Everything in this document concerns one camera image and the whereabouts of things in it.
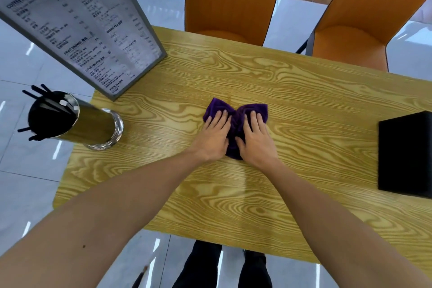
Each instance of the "person's leg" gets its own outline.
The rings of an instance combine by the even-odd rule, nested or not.
[[[216,288],[217,265],[222,245],[195,241],[173,288]]]
[[[245,263],[241,269],[238,288],[272,288],[273,285],[266,268],[266,256],[250,250],[245,250],[244,254]]]

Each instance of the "forearm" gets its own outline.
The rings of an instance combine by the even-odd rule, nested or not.
[[[201,164],[199,155],[186,151],[71,199],[0,258],[0,281],[8,287],[95,287],[131,237]]]
[[[429,286],[419,269],[341,204],[279,160],[262,168],[340,287]]]

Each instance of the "chair leg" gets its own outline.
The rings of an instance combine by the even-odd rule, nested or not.
[[[297,50],[295,53],[296,54],[301,54],[303,52],[303,50],[306,49],[306,45],[308,44],[308,41],[306,40],[304,44],[301,45],[301,47],[299,48],[299,50]]]

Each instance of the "purple microfiber towel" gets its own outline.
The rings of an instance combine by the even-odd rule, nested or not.
[[[251,125],[251,112],[254,110],[256,113],[260,113],[263,117],[264,123],[267,122],[268,119],[268,110],[267,104],[249,104],[243,105],[235,110],[226,102],[213,98],[210,105],[207,107],[207,110],[202,117],[204,122],[207,121],[208,117],[215,117],[217,111],[223,112],[224,110],[228,111],[228,116],[232,116],[231,118],[231,128],[228,132],[228,149],[226,154],[228,157],[231,157],[235,160],[242,160],[240,156],[240,150],[235,142],[235,137],[240,137],[245,142],[245,133],[243,132],[243,124],[245,123],[245,114],[247,115],[249,125]]]

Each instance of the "wooden table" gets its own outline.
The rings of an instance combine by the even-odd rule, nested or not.
[[[377,122],[432,111],[432,82],[156,27],[168,57],[116,102],[120,143],[76,145],[54,207],[109,177],[186,148],[213,97],[269,105],[280,158],[432,277],[432,200],[377,190]],[[224,158],[191,174],[146,229],[310,262],[282,199],[261,173]]]

